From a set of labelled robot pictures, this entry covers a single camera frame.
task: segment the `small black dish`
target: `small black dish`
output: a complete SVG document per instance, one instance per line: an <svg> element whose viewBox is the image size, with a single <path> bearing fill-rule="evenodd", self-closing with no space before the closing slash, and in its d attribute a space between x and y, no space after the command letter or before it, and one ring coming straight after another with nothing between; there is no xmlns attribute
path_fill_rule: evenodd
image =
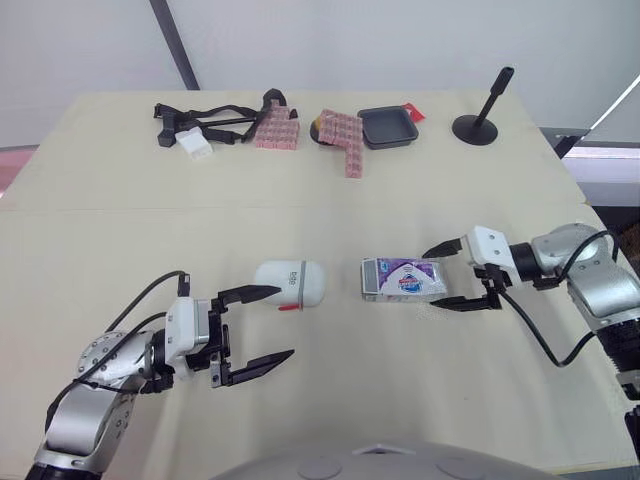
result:
<svg viewBox="0 0 640 480"><path fill-rule="evenodd" d="M418 129L401 106L360 110L364 143L371 150L404 147L418 138Z"/></svg>

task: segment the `table surface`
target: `table surface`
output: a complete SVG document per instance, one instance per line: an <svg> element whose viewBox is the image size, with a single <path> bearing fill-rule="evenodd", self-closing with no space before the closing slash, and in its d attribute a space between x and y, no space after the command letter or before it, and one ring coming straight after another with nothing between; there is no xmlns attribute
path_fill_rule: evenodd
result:
<svg viewBox="0 0 640 480"><path fill-rule="evenodd" d="M24 475L46 407L77 357L149 281L182 268L192 294L250 283L271 258L313 259L325 300L304 312L234 305L235 367L288 348L268 376L211 390L206 374L138 399L105 478L209 478L305 441L430 440L551 470L627 465L631 408L598 342L553 367L508 308L455 313L424 304L366 303L359 262L420 256L473 225L529 241L574 221L602 227L569 173L510 94L491 112L487 147L450 124L486 93L285 92L298 109L297 151L214 145L192 162L156 143L157 102L179 109L261 105L259 92L144 92L82 96L0 200L0 476ZM410 146L365 151L364 176L344 178L344 154L314 144L322 108L411 101L425 113ZM448 260L456 293L471 271ZM166 310L174 285L127 321ZM564 288L513 293L558 356L587 326Z"/></svg>

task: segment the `white cable clip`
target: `white cable clip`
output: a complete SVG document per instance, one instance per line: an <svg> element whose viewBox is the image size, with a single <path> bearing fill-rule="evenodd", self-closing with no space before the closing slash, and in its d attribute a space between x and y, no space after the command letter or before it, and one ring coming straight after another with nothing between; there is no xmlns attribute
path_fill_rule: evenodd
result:
<svg viewBox="0 0 640 480"><path fill-rule="evenodd" d="M176 133L176 140L187 151L191 160L200 160L213 153L213 148L202 135L200 127L193 127L186 132Z"/></svg>

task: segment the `round black base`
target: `round black base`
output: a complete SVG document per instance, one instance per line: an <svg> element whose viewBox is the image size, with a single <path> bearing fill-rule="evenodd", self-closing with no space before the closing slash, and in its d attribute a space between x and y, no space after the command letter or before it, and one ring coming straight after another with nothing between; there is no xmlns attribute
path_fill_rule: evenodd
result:
<svg viewBox="0 0 640 480"><path fill-rule="evenodd" d="M498 136L498 129L486 118L482 125L474 127L473 122L476 118L478 118L477 115L462 115L455 119L451 130L463 142L471 145L489 145Z"/></svg>

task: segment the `red object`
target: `red object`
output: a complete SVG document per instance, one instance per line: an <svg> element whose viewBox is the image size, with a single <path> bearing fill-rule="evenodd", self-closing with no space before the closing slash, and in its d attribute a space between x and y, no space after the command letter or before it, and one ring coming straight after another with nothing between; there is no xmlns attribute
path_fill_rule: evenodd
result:
<svg viewBox="0 0 640 480"><path fill-rule="evenodd" d="M281 307L278 307L278 310L280 310L281 312L286 312L289 310L298 310L300 308L300 305L295 304L295 305L282 305Z"/></svg>
<svg viewBox="0 0 640 480"><path fill-rule="evenodd" d="M405 103L403 105L403 107L405 108L405 110L407 112L409 112L409 116L411 117L411 120L413 121L413 123L418 123L421 122L422 120L424 120L425 117L422 112L420 110L418 110L413 103Z"/></svg>

